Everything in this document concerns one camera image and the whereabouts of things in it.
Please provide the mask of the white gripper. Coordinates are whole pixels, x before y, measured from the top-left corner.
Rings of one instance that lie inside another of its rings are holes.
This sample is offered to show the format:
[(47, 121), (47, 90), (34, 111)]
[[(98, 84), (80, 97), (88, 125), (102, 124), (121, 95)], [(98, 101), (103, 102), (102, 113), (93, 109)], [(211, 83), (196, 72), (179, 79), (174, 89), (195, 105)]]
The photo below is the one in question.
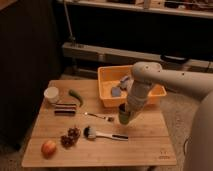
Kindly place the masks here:
[(130, 119), (136, 118), (144, 108), (144, 105), (148, 101), (148, 94), (152, 88), (152, 83), (143, 83), (136, 80), (131, 80), (128, 83), (125, 110)]

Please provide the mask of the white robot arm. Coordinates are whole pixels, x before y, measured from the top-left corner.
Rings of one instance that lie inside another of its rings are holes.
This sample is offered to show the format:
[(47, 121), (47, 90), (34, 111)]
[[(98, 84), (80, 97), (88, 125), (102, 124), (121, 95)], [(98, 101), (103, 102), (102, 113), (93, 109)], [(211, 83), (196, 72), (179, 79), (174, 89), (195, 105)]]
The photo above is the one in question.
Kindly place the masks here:
[(183, 171), (213, 171), (213, 74), (163, 69), (159, 63), (132, 66), (127, 116), (136, 118), (154, 84), (176, 90), (200, 102), (193, 118)]

